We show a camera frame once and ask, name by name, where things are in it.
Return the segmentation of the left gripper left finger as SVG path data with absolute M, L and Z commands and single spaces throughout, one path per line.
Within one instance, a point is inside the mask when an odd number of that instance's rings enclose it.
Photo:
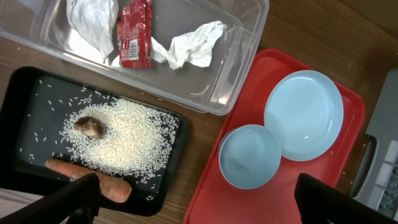
M 1 223 L 92 223 L 98 216 L 100 200 L 100 180 L 96 174 L 87 174 L 1 218 Z

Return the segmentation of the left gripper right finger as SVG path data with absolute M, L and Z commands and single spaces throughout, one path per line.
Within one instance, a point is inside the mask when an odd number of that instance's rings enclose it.
M 303 224 L 397 224 L 305 173 L 299 174 L 294 195 Z

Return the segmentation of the orange carrot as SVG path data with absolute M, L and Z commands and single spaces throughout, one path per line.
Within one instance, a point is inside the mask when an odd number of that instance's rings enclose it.
M 123 179 L 112 177 L 75 164 L 58 159 L 49 159 L 45 161 L 45 166 L 73 180 L 77 180 L 87 174 L 96 174 L 99 178 L 101 193 L 107 199 L 116 203 L 126 202 L 132 192 L 131 185 Z

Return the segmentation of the brown mushroom scrap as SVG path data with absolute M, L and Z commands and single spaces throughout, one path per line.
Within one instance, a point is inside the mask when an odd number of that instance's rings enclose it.
M 74 123 L 73 128 L 93 139 L 101 139 L 105 130 L 101 121 L 90 116 L 80 118 Z

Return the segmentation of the light blue bowl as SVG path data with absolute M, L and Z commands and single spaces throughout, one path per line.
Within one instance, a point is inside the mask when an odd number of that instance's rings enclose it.
M 281 157 L 276 137 L 258 124 L 230 130 L 218 146 L 221 174 L 238 189 L 251 190 L 268 183 L 275 176 Z

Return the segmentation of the white rice pile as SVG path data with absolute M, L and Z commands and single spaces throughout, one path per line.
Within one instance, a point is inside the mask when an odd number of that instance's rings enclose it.
M 73 128 L 85 116 L 104 125 L 101 139 Z M 110 105 L 93 104 L 79 110 L 66 121 L 62 136 L 72 144 L 74 160 L 68 163 L 119 179 L 133 174 L 150 179 L 167 165 L 172 142 L 166 135 L 176 126 L 164 111 L 119 98 Z

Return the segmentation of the light blue plate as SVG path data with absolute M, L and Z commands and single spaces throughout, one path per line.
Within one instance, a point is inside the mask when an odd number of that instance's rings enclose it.
M 278 139 L 283 157 L 309 161 L 332 147 L 343 117 L 343 99 L 335 83 L 320 72 L 301 70 L 271 91 L 264 126 Z

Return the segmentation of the red snack wrapper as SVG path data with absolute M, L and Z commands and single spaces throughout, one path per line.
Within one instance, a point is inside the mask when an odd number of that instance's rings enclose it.
M 151 62 L 152 0 L 132 0 L 118 20 L 119 64 L 147 68 Z

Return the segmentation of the white napkin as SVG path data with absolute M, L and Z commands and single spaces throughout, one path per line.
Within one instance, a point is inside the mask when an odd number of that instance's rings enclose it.
M 104 63 L 114 50 L 117 0 L 67 0 L 67 19 L 80 37 L 100 52 Z
M 213 47 L 225 29 L 226 24 L 221 21 L 203 24 L 193 32 L 174 37 L 168 50 L 151 37 L 151 59 L 168 62 L 172 70 L 182 68 L 186 62 L 196 67 L 209 67 Z

